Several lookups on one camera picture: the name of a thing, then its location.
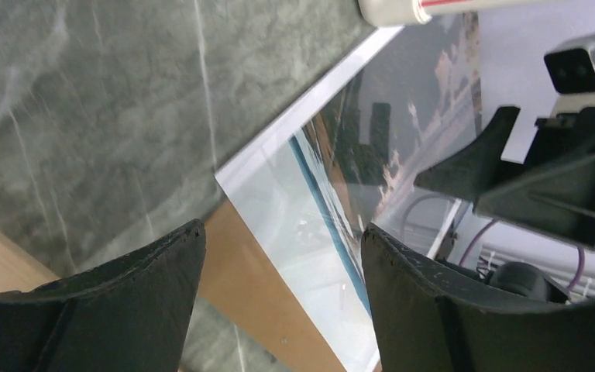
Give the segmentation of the glossy landscape photo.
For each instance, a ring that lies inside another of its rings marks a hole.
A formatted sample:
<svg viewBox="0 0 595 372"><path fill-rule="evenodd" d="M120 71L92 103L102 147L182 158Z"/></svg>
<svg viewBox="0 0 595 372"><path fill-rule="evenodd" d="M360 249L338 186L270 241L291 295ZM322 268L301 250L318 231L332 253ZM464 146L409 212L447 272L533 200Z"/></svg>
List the glossy landscape photo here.
<svg viewBox="0 0 595 372"><path fill-rule="evenodd" d="M481 114L479 17L371 33L216 174L345 371L379 365L361 240L374 224L434 257L466 203L415 176L473 140Z"/></svg>

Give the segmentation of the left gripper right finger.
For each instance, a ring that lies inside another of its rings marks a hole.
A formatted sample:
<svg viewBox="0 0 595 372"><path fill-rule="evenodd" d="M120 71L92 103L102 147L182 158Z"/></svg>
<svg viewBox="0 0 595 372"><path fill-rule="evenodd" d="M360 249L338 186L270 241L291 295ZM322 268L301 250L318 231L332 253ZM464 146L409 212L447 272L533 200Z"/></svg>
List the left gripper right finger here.
<svg viewBox="0 0 595 372"><path fill-rule="evenodd" d="M385 371L595 371L595 299L564 305L493 288L375 225L361 254Z"/></svg>

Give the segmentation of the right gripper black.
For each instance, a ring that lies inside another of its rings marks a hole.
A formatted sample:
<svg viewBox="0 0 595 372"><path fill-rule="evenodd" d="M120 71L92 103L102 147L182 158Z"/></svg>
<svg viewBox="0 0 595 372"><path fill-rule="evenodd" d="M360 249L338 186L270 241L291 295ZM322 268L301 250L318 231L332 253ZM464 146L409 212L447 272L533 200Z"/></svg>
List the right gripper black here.
<svg viewBox="0 0 595 372"><path fill-rule="evenodd" d="M520 111L499 107L474 141L414 185L477 200L480 215L595 251L595 107L537 119L526 158L514 164L500 157Z"/></svg>

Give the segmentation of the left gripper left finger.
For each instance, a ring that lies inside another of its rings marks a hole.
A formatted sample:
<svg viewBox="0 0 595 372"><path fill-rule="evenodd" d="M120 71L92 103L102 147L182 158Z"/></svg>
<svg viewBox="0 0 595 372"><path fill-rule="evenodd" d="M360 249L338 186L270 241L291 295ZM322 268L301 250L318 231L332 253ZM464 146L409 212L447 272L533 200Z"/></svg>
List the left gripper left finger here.
<svg viewBox="0 0 595 372"><path fill-rule="evenodd" d="M0 293L0 371L177 371L206 253L201 220L71 277Z"/></svg>

